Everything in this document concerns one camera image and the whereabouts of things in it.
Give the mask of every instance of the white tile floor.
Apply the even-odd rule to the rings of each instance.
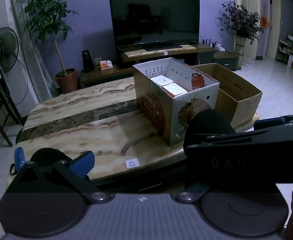
[[[280,62],[272,60],[251,61],[246,58],[242,70],[236,73],[263,92],[257,110],[262,119],[293,114],[293,70]],[[15,149],[15,138],[20,129],[21,126],[14,125],[14,123],[9,123],[5,128],[14,144],[12,148],[7,146],[0,135],[0,198],[5,191],[6,176]],[[293,184],[279,184],[278,187],[290,204]],[[0,225],[0,238],[3,234]]]

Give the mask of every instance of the speaker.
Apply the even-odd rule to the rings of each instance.
[[[82,60],[83,60],[83,71],[84,73],[89,73],[94,70],[94,65],[90,56],[88,49],[82,50]]]

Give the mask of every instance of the drawer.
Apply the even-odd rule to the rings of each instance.
[[[213,55],[214,55],[214,51],[198,52],[196,64],[202,65],[202,64],[212,63],[213,62]]]
[[[216,58],[214,63],[217,63],[227,69],[236,69],[238,59],[237,58]]]

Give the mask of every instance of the plant pot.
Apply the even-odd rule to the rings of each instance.
[[[241,69],[241,66],[243,63],[246,41],[247,41],[247,38],[243,38],[243,37],[235,35],[234,53],[239,55],[238,69]]]
[[[66,70],[67,76],[64,76],[63,71],[56,74],[54,80],[62,89],[64,94],[78,90],[78,82],[76,80],[76,70],[70,68]]]

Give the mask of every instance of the black foam pad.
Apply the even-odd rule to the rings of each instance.
[[[31,157],[39,167],[52,166],[55,162],[64,160],[70,162],[72,159],[63,152],[53,148],[42,148],[37,150]]]
[[[218,111],[207,109],[199,112],[186,129],[183,150],[192,144],[198,144],[199,136],[196,134],[234,134],[235,130],[230,122]]]

